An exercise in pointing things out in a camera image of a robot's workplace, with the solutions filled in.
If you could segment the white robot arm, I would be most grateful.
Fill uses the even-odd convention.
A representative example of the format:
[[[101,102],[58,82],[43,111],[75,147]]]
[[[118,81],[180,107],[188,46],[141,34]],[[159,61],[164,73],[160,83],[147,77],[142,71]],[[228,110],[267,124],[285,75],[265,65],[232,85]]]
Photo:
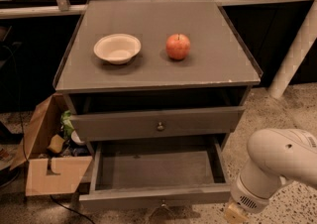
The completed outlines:
[[[268,93],[279,98],[317,37],[315,0],[277,71]],[[243,224],[258,214],[270,199],[294,181],[317,188],[316,138],[301,129],[262,129],[247,142],[249,159],[231,185],[224,213],[230,224]]]

